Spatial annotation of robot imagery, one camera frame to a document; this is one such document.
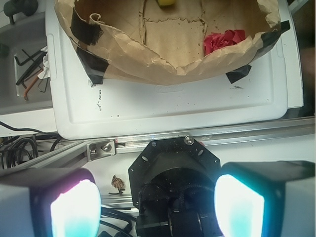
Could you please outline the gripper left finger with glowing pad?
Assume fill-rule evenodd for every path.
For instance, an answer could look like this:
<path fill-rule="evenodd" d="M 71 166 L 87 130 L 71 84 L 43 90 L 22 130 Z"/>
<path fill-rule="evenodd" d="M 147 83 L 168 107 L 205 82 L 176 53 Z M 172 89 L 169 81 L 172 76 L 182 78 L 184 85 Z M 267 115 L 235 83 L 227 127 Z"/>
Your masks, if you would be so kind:
<path fill-rule="evenodd" d="M 0 173 L 2 237 L 95 237 L 100 215 L 100 192 L 85 168 Z"/>

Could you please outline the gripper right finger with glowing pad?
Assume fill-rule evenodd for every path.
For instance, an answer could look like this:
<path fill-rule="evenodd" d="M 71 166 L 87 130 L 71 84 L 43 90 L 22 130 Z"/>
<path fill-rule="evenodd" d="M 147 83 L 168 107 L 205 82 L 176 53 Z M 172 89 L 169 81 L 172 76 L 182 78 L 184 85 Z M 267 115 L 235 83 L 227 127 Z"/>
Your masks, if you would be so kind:
<path fill-rule="evenodd" d="M 310 161 L 228 162 L 214 190 L 226 237 L 314 237 L 316 164 Z"/>

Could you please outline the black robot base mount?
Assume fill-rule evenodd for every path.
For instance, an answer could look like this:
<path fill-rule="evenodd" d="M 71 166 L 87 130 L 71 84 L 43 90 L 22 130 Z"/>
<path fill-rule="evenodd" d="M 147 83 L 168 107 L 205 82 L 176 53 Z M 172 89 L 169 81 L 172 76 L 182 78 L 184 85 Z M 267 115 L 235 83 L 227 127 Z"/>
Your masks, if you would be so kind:
<path fill-rule="evenodd" d="M 141 154 L 128 170 L 139 237 L 220 237 L 214 207 L 220 160 L 207 148 Z"/>

